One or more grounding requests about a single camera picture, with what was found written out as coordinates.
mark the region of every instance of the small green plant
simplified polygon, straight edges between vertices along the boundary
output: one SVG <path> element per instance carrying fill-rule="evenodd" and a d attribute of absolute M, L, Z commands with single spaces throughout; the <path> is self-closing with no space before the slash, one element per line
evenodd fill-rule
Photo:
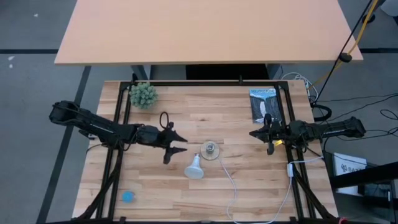
<path fill-rule="evenodd" d="M 148 83 L 138 83 L 130 90 L 130 100 L 131 104 L 140 108 L 148 109 L 150 108 L 157 99 L 157 93 L 155 87 Z"/>

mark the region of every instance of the white cable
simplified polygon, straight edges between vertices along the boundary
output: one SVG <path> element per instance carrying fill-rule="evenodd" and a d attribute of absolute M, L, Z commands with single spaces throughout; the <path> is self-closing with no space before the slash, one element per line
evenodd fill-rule
<path fill-rule="evenodd" d="M 292 161 L 292 162 L 290 162 L 289 164 L 292 164 L 292 163 L 301 163 L 301 162 L 313 162 L 313 161 L 315 161 L 315 160 L 322 159 L 322 158 L 323 158 L 323 156 L 316 157 L 316 158 L 314 158 L 314 159 L 309 159 L 309 160 L 306 160 L 306 161 Z M 224 164 L 223 164 L 223 161 L 221 161 L 220 157 L 218 157 L 217 159 L 219 160 L 221 166 L 223 167 L 223 169 L 224 169 L 224 171 L 225 171 L 225 174 L 228 176 L 229 180 L 231 181 L 232 186 L 234 187 L 234 199 L 232 199 L 232 200 L 229 202 L 228 206 L 226 207 L 226 210 L 225 210 L 225 211 L 226 211 L 226 215 L 227 215 L 228 218 L 229 218 L 230 220 L 232 220 L 235 224 L 243 224 L 243 223 L 236 222 L 236 221 L 232 218 L 232 216 L 229 214 L 229 208 L 230 208 L 230 206 L 233 205 L 233 204 L 235 203 L 235 201 L 236 201 L 236 199 L 237 199 L 237 197 L 238 197 L 238 190 L 236 189 L 236 185 L 235 185 L 234 180 L 232 179 L 232 177 L 230 176 L 230 174 L 229 174 L 228 171 L 226 170 L 226 168 L 225 168 L 225 166 L 224 166 Z M 271 221 L 269 221 L 269 222 L 265 222 L 265 223 L 251 223 L 251 224 L 270 224 L 270 223 L 273 223 L 273 222 L 276 220 L 276 218 L 278 217 L 280 211 L 282 210 L 282 207 L 284 206 L 284 204 L 285 204 L 285 202 L 286 202 L 287 196 L 289 195 L 290 188 L 291 188 L 291 186 L 292 186 L 292 178 L 293 178 L 293 177 L 290 177 L 289 187 L 287 188 L 287 193 L 286 193 L 285 199 L 283 200 L 282 204 L 280 205 L 280 207 L 279 207 L 279 209 L 278 209 L 278 212 L 276 213 L 275 217 L 274 217 Z"/>
<path fill-rule="evenodd" d="M 282 78 L 280 78 L 280 79 L 283 80 L 288 75 L 295 75 L 293 78 L 294 80 L 303 80 L 306 88 L 308 88 L 309 86 L 312 86 L 312 82 L 310 82 L 310 80 L 308 80 L 307 78 L 305 78 L 303 75 L 301 75 L 298 72 L 289 72 L 289 73 L 283 75 Z M 315 100 L 314 101 L 316 101 L 318 99 L 318 90 L 315 87 L 313 87 L 313 90 L 315 92 Z"/>

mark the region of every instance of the floor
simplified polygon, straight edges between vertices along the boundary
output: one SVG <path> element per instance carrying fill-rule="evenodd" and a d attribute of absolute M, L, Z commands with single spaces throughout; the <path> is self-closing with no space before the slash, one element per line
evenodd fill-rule
<path fill-rule="evenodd" d="M 354 26 L 365 0 L 340 0 L 351 26 Z M 0 49 L 57 49 L 71 16 L 75 1 L 0 0 Z M 398 47 L 398 26 L 382 11 L 366 28 L 361 47 Z M 0 222 L 35 222 L 44 197 L 51 170 L 65 128 L 49 122 L 51 105 L 60 100 L 73 100 L 83 67 L 55 66 L 54 55 L 0 55 Z M 344 65 L 330 79 L 321 100 L 355 96 L 383 95 L 398 91 L 398 54 L 366 54 L 364 61 Z M 284 72 L 300 72 L 316 80 L 331 67 L 330 63 L 287 64 Z M 164 66 L 155 79 L 184 79 L 181 66 Z M 93 67 L 81 106 L 95 111 L 105 80 L 129 80 L 129 67 Z M 369 103 L 355 100 L 346 103 L 324 103 L 333 116 Z M 398 113 L 398 98 L 352 115 L 362 119 L 366 129 L 388 130 L 397 124 L 379 114 L 381 109 Z M 78 183 L 85 160 L 88 140 L 75 130 L 63 165 L 60 182 L 50 210 L 50 221 L 71 217 Z M 327 150 L 366 158 L 373 164 L 395 162 L 398 157 L 396 139 L 344 142 L 330 139 Z M 336 194 L 340 215 L 383 222 L 375 211 L 361 206 L 357 198 Z"/>

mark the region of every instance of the wooden tabletop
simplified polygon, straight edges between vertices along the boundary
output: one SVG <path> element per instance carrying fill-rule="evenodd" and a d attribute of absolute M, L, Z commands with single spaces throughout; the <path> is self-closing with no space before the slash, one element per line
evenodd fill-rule
<path fill-rule="evenodd" d="M 97 114 L 113 119 L 120 82 L 105 82 Z M 303 82 L 289 81 L 295 116 L 313 122 Z M 190 180 L 184 175 L 194 154 L 205 141 L 215 141 L 221 149 L 220 157 L 238 188 L 238 200 L 231 207 L 233 218 L 239 221 L 264 221 L 273 219 L 286 195 L 289 179 L 286 173 L 287 158 L 283 146 L 267 155 L 267 144 L 249 135 L 261 125 L 252 123 L 249 89 L 265 86 L 157 86 L 159 100 L 150 110 L 131 108 L 129 123 L 159 125 L 159 115 L 166 111 L 174 122 L 175 130 L 188 139 L 187 152 L 172 156 L 168 165 L 162 163 L 164 150 L 132 145 L 123 157 L 115 218 L 128 220 L 178 220 L 178 221 L 228 221 L 226 206 L 233 199 L 231 182 L 218 160 L 201 159 L 205 176 Z M 310 148 L 320 152 L 318 142 Z M 73 216 L 80 215 L 91 203 L 101 187 L 107 149 L 95 147 L 86 157 Z M 306 159 L 314 158 L 310 152 Z M 321 203 L 337 215 L 325 163 L 321 160 L 308 163 L 307 172 L 311 189 Z M 125 191 L 136 195 L 132 203 L 124 203 Z M 307 213 L 304 195 L 303 207 Z M 290 191 L 279 221 L 296 216 L 293 193 Z"/>
<path fill-rule="evenodd" d="M 78 0 L 55 63 L 325 62 L 349 34 L 337 0 Z"/>

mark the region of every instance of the blue ball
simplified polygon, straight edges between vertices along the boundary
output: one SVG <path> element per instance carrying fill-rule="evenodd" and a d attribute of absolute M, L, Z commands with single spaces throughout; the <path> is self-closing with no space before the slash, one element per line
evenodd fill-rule
<path fill-rule="evenodd" d="M 123 202 L 130 203 L 133 200 L 134 200 L 134 193 L 132 193 L 131 191 L 126 191 L 123 193 L 123 195 L 122 195 Z"/>

